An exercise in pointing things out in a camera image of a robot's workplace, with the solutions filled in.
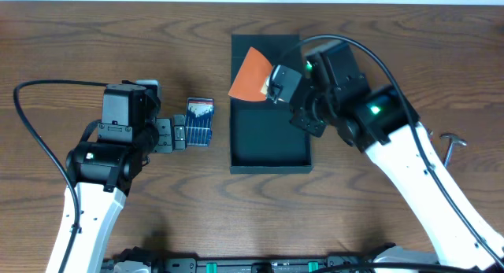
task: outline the green light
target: green light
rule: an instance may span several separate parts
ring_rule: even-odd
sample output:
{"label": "green light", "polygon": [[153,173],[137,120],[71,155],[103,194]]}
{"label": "green light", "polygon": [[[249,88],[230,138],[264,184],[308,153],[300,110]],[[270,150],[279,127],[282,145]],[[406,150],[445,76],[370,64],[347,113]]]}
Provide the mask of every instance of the green light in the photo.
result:
{"label": "green light", "polygon": [[306,61],[306,70],[307,70],[308,72],[311,72],[311,71],[312,71],[312,69],[313,69],[312,64],[310,64],[310,62],[309,62],[309,61]]}
{"label": "green light", "polygon": [[371,113],[373,113],[373,114],[375,114],[375,115],[381,111],[380,107],[375,106],[375,105],[372,105],[372,106],[371,106],[371,107],[369,107],[369,108],[371,109]]}

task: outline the green tape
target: green tape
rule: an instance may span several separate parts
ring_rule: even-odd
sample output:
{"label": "green tape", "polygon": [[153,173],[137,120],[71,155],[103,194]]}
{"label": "green tape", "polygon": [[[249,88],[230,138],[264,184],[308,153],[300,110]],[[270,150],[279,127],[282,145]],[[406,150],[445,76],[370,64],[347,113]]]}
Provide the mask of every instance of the green tape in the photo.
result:
{"label": "green tape", "polygon": [[206,264],[206,273],[217,273],[217,264]]}
{"label": "green tape", "polygon": [[318,270],[318,262],[311,261],[308,263],[308,272]]}

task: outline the table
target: table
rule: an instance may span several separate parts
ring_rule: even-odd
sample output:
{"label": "table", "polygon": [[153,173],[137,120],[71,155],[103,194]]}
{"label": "table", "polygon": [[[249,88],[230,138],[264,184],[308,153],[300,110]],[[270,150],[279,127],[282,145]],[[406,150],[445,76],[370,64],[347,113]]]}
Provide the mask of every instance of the table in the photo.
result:
{"label": "table", "polygon": [[[143,246],[201,257],[317,256],[384,242],[432,251],[388,178],[332,129],[313,140],[309,175],[230,175],[231,34],[348,35],[374,50],[435,131],[469,145],[449,170],[504,232],[503,7],[0,2],[0,271],[44,271],[65,184],[18,119],[12,90],[32,79],[158,79],[161,116],[214,98],[209,148],[152,156],[133,181],[106,256]],[[357,54],[374,87],[386,79]],[[28,118],[64,160],[101,116],[102,89],[22,91]]]}

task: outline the wooden table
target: wooden table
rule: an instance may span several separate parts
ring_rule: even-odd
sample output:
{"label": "wooden table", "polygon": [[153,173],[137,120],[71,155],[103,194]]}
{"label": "wooden table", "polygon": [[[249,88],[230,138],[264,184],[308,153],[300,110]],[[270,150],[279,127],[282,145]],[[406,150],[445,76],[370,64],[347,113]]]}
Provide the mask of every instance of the wooden table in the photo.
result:
{"label": "wooden table", "polygon": [[[383,242],[432,251],[388,178],[332,129],[313,140],[309,175],[229,174],[231,34],[363,42],[424,124],[467,139],[450,172],[504,232],[502,17],[504,8],[482,6],[1,2],[0,271],[44,271],[61,221],[65,183],[13,107],[13,88],[31,79],[158,79],[161,116],[184,113],[187,97],[216,101],[211,147],[152,157],[106,256],[135,245],[203,257],[361,252]],[[359,59],[374,87],[386,83]],[[102,111],[99,88],[30,87],[21,100],[60,160]],[[434,144],[442,156],[447,142]]]}

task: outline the cable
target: cable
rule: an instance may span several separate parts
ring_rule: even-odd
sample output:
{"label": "cable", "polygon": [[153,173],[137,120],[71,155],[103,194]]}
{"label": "cable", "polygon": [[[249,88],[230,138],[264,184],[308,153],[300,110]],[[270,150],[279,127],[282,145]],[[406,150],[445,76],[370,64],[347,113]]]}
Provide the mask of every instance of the cable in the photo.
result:
{"label": "cable", "polygon": [[72,195],[73,208],[74,208],[75,213],[74,213],[72,233],[70,234],[69,244],[67,245],[67,248],[65,250],[65,255],[63,256],[63,260],[61,261],[61,266],[60,266],[60,270],[59,270],[59,273],[63,273],[65,271],[66,263],[69,260],[70,252],[72,251],[73,242],[75,241],[77,233],[80,230],[79,201],[77,198],[76,191],[72,187],[72,183],[70,181],[69,174],[65,171],[65,169],[63,168],[63,165],[61,165],[60,161],[56,158],[56,156],[51,151],[49,146],[47,146],[47,144],[42,140],[40,135],[37,134],[37,131],[35,131],[32,124],[30,124],[30,121],[28,120],[28,118],[24,115],[23,109],[21,108],[21,105],[19,103],[19,92],[20,92],[21,88],[31,86],[31,85],[36,85],[36,84],[77,84],[77,85],[88,85],[88,86],[98,86],[98,87],[104,87],[104,86],[107,86],[108,84],[107,83],[88,82],[88,81],[48,79],[48,80],[28,81],[25,83],[21,83],[18,86],[16,86],[16,88],[14,88],[13,98],[14,98],[14,105],[16,106],[17,114],[21,118],[21,121],[23,122],[24,126],[28,129],[28,131],[30,131],[31,136],[33,136],[33,138],[37,141],[37,143],[40,145],[40,147],[42,147],[44,152],[46,152],[47,156],[49,156],[49,158],[56,165],[57,169],[63,175],[63,179],[65,179],[66,184],[69,187],[70,194]]}
{"label": "cable", "polygon": [[[348,42],[354,46],[356,46],[358,49],[362,50],[364,53],[366,53],[368,56],[370,56],[376,64],[381,68],[381,70],[385,73],[387,76],[388,80],[391,82],[392,86],[398,93],[398,98],[399,101],[401,102],[401,106],[405,111],[406,118],[408,120],[408,125],[411,128],[411,133],[413,134],[413,140],[415,141],[415,144],[417,145],[418,148],[418,153],[420,154],[420,157],[424,161],[425,167],[427,168],[428,172],[431,174],[432,178],[434,179],[435,184],[443,194],[443,196],[446,198],[448,204],[451,206],[451,208],[455,211],[457,214],[458,218],[463,222],[463,224],[467,227],[469,232],[472,234],[472,236],[476,239],[476,241],[483,246],[483,248],[490,254],[490,256],[495,260],[495,263],[498,264],[502,269],[504,269],[504,263],[501,261],[499,256],[488,246],[486,240],[478,234],[478,232],[474,229],[474,227],[471,225],[471,223],[465,218],[464,214],[460,211],[458,206],[455,204],[451,196],[448,194],[447,190],[444,188],[443,184],[439,180],[439,177],[435,173],[434,166],[428,161],[427,155],[425,154],[424,149],[422,148],[422,145],[420,143],[420,138],[418,137],[417,129],[415,128],[415,122],[413,121],[413,116],[411,115],[410,111],[408,110],[407,104],[406,104],[406,98],[402,94],[401,88],[399,87],[397,81],[395,80],[394,76],[392,75],[391,71],[387,68],[387,66],[376,56],[370,49],[368,49],[366,46],[360,44],[359,42],[347,38],[345,36],[341,35],[332,35],[332,34],[325,34],[325,35],[315,35],[312,37],[309,37],[307,39],[304,39],[297,44],[295,44],[293,47],[291,47],[289,50],[286,50],[284,53],[279,58],[279,62],[286,57],[290,52],[293,50],[304,46],[305,44],[316,41],[316,40],[322,40],[322,39],[336,39],[339,41],[344,41]],[[272,83],[272,74],[269,76],[269,83]]]}
{"label": "cable", "polygon": [[461,269],[452,266],[437,265],[437,264],[415,264],[415,263],[395,263],[395,262],[383,262],[383,263],[361,263],[361,264],[341,264],[336,266],[329,266],[310,273],[328,273],[342,270],[366,270],[366,269],[408,269],[408,270],[418,270],[418,271],[428,271],[428,272],[444,272],[444,273],[468,273],[468,272],[479,272],[474,270]]}

